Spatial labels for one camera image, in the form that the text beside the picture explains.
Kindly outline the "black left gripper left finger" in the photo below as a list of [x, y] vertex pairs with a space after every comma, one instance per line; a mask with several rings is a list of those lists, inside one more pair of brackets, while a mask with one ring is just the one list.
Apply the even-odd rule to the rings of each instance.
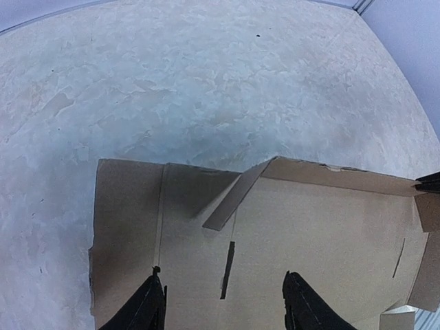
[[159, 266], [101, 330], [164, 330], [168, 287], [161, 284]]

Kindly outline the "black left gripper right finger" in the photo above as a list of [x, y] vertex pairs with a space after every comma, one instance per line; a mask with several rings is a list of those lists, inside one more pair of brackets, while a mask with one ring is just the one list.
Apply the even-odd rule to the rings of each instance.
[[341, 318], [297, 272], [283, 280], [287, 330], [356, 330]]

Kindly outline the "brown cardboard box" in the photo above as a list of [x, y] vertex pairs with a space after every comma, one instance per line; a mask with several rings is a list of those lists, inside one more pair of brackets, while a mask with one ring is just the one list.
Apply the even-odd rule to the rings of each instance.
[[89, 253], [96, 328], [160, 268], [167, 329], [282, 329], [298, 272], [358, 329], [439, 306], [439, 196], [420, 181], [274, 157], [243, 173], [101, 159]]

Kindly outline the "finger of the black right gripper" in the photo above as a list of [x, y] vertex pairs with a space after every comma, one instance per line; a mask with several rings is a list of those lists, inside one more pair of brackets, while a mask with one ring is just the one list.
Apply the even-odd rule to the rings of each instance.
[[417, 179], [415, 189], [425, 193], [440, 194], [440, 173], [433, 173]]

